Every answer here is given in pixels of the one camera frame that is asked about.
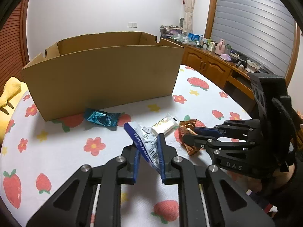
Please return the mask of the person's right hand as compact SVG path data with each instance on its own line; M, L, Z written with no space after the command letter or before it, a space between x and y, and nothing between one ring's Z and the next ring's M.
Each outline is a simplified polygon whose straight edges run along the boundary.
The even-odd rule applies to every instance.
M265 179L255 179L247 177L248 188L253 192L260 192L266 188L278 188L285 185L293 176L295 171L295 164L289 166L287 172L281 172L279 169L275 170L273 175L266 181Z

